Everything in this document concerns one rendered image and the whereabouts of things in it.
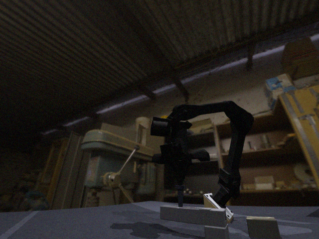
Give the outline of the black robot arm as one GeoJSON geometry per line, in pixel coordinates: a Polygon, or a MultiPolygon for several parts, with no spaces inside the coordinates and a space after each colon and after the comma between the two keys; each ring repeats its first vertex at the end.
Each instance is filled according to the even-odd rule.
{"type": "MultiPolygon", "coordinates": [[[[151,135],[166,137],[171,132],[171,137],[175,135],[187,136],[187,129],[192,124],[186,120],[195,118],[199,115],[225,112],[230,119],[232,138],[229,148],[227,164],[220,168],[218,184],[220,187],[214,195],[210,197],[221,207],[226,208],[225,204],[229,199],[240,197],[239,165],[246,134],[251,130],[254,117],[233,101],[223,101],[219,103],[208,103],[200,105],[178,104],[167,118],[153,117],[151,124],[151,135]],[[186,122],[182,122],[186,121],[186,122]]],[[[161,145],[161,155],[172,155],[178,152],[184,153],[184,142],[182,138],[167,141],[161,145]]]]}

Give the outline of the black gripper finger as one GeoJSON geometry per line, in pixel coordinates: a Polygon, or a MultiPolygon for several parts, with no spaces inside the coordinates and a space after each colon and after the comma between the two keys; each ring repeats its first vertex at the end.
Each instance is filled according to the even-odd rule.
{"type": "Polygon", "coordinates": [[[185,179],[185,176],[189,167],[193,165],[193,163],[187,160],[182,160],[178,162],[179,162],[179,185],[181,186],[183,184],[183,181],[185,179]]]}
{"type": "Polygon", "coordinates": [[[168,161],[167,164],[169,164],[172,167],[172,169],[173,169],[173,171],[175,173],[175,177],[176,177],[177,183],[179,185],[179,163],[177,163],[175,161],[168,161]]]}

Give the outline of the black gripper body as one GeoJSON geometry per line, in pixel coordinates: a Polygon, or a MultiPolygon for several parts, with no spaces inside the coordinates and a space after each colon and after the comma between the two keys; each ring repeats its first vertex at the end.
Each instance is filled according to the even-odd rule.
{"type": "Polygon", "coordinates": [[[210,161],[209,153],[205,149],[195,149],[192,151],[192,153],[188,153],[188,145],[189,142],[187,141],[187,136],[184,135],[175,135],[172,136],[171,143],[175,142],[175,139],[182,138],[184,142],[184,153],[176,153],[172,155],[165,155],[162,156],[161,154],[154,154],[152,156],[152,162],[158,163],[158,164],[167,164],[168,161],[175,161],[178,163],[179,160],[187,160],[192,163],[192,159],[198,159],[201,161],[210,161]]]}

